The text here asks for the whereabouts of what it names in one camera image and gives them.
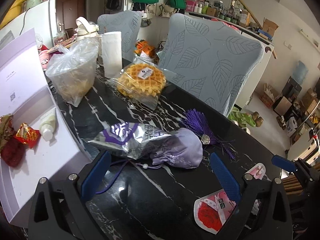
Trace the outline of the grey leaf chair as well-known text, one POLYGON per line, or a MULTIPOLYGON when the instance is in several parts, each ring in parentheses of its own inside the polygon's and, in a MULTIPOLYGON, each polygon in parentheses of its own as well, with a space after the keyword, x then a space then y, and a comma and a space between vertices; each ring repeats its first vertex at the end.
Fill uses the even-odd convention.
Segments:
POLYGON ((100 34, 112 31, 121 32, 122 58, 132 62, 141 21, 142 13, 140 11, 125 10, 116 14, 100 15, 97 24, 100 34))
POLYGON ((259 46, 237 54, 226 47, 229 34, 221 22, 174 14, 158 67, 176 74, 171 83, 228 116, 255 65, 259 46))

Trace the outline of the far grey leaf chair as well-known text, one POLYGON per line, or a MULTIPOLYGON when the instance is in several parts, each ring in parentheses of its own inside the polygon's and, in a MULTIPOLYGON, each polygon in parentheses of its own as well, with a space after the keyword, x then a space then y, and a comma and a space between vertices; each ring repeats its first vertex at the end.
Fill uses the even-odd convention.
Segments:
POLYGON ((125 10, 116 14, 100 15, 97 24, 100 34, 112 31, 121 32, 122 58, 132 62, 141 21, 142 13, 140 11, 125 10))

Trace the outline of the small red candy packet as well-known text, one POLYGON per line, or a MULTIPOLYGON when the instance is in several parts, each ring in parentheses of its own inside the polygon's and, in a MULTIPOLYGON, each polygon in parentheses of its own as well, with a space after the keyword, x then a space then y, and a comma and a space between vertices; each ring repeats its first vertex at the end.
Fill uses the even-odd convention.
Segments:
POLYGON ((34 148, 40 138, 40 131, 33 129, 27 123, 22 123, 14 138, 29 148, 34 148))

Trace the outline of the dark red fuzzy scrunchie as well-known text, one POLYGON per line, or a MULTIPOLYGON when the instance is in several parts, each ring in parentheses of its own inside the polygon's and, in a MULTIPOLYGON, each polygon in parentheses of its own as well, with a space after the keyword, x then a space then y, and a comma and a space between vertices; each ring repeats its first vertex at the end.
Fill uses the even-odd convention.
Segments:
POLYGON ((24 145, 15 137, 11 137, 1 150, 1 159, 8 166, 16 168, 22 160, 24 154, 24 145))

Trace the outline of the silver purple chip bag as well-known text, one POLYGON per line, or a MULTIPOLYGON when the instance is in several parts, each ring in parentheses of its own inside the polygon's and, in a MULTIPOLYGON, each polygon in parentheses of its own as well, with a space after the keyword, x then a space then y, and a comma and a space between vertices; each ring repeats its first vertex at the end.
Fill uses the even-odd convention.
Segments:
POLYGON ((156 152, 176 132, 165 132, 150 124, 123 122, 108 126, 87 143, 110 154, 138 160, 156 152))

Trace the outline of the near grey leaf chair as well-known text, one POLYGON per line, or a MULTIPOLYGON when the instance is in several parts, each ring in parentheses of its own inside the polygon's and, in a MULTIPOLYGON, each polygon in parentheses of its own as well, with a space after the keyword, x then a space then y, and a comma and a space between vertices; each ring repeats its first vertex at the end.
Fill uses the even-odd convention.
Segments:
POLYGON ((259 46, 237 54, 226 47, 229 34, 221 22, 174 14, 158 67, 176 74, 171 83, 228 116, 255 65, 259 46))

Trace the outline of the packaged waffles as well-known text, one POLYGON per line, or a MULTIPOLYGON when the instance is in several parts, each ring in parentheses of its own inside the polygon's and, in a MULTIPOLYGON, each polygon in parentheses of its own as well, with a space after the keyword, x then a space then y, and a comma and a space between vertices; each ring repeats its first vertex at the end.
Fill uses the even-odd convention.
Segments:
POLYGON ((154 110, 162 90, 175 76, 174 72, 137 57, 120 71, 118 77, 109 79, 108 83, 123 96, 154 110))

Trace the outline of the pink red mask pouch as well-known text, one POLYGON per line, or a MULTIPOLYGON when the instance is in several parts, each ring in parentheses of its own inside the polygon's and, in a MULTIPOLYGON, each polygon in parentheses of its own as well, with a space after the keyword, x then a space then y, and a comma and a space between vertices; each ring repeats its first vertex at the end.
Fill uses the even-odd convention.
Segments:
POLYGON ((224 189, 197 199, 194 203, 194 219, 203 230, 217 234, 236 207, 224 189))

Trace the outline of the small green handbag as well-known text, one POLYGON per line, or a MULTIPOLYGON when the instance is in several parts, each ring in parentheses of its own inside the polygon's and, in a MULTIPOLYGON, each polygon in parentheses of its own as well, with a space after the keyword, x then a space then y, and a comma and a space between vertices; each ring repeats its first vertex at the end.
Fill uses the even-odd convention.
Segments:
POLYGON ((186 8, 185 0, 169 0, 169 5, 175 9, 182 9, 186 8))

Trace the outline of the lavender open gift box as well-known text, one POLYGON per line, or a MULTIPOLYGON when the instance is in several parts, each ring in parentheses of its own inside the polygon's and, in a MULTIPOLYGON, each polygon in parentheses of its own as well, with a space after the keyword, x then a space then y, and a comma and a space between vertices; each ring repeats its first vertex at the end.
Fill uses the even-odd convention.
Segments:
POLYGON ((41 116, 56 110, 51 141, 40 138, 27 149, 16 168, 1 161, 1 205, 8 222, 27 228, 32 197, 38 181, 52 181, 79 173, 91 159, 63 118, 44 76, 35 31, 30 29, 1 50, 1 115, 13 115, 13 127, 22 123, 39 129, 41 116))

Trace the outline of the lavender drawstring sachet pouch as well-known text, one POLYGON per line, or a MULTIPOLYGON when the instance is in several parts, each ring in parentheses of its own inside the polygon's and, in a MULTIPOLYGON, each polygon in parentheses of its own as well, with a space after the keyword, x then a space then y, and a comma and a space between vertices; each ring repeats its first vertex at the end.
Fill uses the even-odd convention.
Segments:
POLYGON ((176 168, 195 169, 203 159, 204 145, 216 145, 235 160, 235 151, 232 146, 213 133, 204 113, 189 109, 181 124, 182 127, 173 130, 176 134, 156 152, 134 160, 137 165, 145 170, 156 170, 165 164, 176 168))

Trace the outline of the cream hand cream tube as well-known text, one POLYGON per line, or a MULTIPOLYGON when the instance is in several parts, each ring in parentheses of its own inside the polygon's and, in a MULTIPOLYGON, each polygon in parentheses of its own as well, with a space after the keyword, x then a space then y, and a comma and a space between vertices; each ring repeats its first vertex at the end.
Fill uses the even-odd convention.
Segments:
POLYGON ((40 117, 39 131, 45 141, 50 141, 54 137, 56 129, 56 108, 50 109, 40 117))

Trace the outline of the white mini fridge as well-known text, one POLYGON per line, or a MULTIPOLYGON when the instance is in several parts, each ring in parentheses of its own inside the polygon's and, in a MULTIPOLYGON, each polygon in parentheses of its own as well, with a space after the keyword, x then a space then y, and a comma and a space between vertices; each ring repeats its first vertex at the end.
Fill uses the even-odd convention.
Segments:
POLYGON ((10 31, 16 38, 30 29, 35 30, 35 35, 47 48, 54 46, 54 37, 58 33, 56 0, 42 2, 17 16, 1 30, 1 39, 10 31))

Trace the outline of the green brown snack packet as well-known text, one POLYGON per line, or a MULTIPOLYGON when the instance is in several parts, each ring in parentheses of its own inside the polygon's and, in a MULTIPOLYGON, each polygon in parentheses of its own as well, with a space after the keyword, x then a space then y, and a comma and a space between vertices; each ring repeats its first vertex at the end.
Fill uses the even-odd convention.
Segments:
POLYGON ((0 152, 3 150, 4 146, 10 140, 10 138, 14 135, 12 122, 12 114, 7 114, 0 117, 0 152))

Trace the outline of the white paper towel roll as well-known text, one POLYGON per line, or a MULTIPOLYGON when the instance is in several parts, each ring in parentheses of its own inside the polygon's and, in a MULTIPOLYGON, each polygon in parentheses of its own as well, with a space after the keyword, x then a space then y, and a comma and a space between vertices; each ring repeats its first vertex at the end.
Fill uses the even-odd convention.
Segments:
POLYGON ((101 36, 101 56, 106 78, 118 77, 122 70, 121 32, 112 31, 101 36))

